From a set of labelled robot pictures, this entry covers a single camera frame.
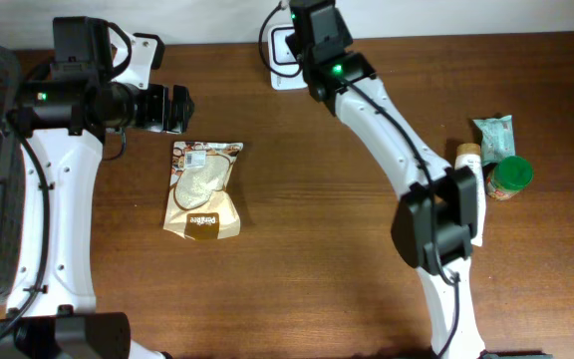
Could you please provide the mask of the teal snack packet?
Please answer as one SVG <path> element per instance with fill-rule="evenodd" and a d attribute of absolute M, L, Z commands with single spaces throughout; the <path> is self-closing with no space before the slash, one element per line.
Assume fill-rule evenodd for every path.
<path fill-rule="evenodd" d="M 483 166 L 500 163 L 515 156 L 515 141 L 512 116 L 474 120 L 482 133 L 481 163 Z"/>

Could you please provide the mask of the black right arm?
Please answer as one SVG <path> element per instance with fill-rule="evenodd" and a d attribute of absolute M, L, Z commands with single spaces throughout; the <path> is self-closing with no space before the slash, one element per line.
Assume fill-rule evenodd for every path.
<path fill-rule="evenodd" d="M 416 134 L 389 97 L 333 1 L 292 1 L 287 40 L 311 97 L 326 105 L 365 145 L 391 183 L 398 209 L 391 237 L 419 276 L 430 312 L 435 358 L 480 358 L 470 292 L 478 234 L 477 182 L 454 168 Z"/>

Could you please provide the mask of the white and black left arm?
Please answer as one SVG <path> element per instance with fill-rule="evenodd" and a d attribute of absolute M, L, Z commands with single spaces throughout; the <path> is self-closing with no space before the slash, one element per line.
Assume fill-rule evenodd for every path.
<path fill-rule="evenodd" d="M 122 312 L 97 309 L 95 181 L 107 134 L 180 134 L 183 86 L 153 84 L 165 45 L 93 17 L 57 17 L 54 54 L 23 73 L 0 46 L 0 358 L 150 358 Z"/>

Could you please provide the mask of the tan bread bag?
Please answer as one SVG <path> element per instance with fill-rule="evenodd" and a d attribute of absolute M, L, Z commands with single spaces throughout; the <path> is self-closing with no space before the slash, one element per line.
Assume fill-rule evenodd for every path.
<path fill-rule="evenodd" d="M 195 241 L 240 233 L 240 216 L 227 185 L 243 148 L 241 143 L 173 144 L 164 230 Z"/>

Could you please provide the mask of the green lid jar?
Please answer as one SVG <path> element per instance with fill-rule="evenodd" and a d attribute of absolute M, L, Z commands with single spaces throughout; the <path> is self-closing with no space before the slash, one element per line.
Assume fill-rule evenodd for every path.
<path fill-rule="evenodd" d="M 519 156 L 499 162 L 485 180 L 486 194 L 496 200 L 507 200 L 524 190 L 534 178 L 531 163 Z"/>

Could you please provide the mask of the white cream tube gold cap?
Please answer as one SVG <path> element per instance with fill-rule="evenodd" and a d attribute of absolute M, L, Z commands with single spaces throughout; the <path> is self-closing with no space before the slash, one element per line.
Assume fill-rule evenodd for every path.
<path fill-rule="evenodd" d="M 483 231 L 486 215 L 486 199 L 481 165 L 481 148 L 474 143 L 461 144 L 456 148 L 455 167 L 457 169 L 468 167 L 475 176 L 476 207 L 477 207 L 477 235 L 471 240 L 475 246 L 483 246 Z"/>

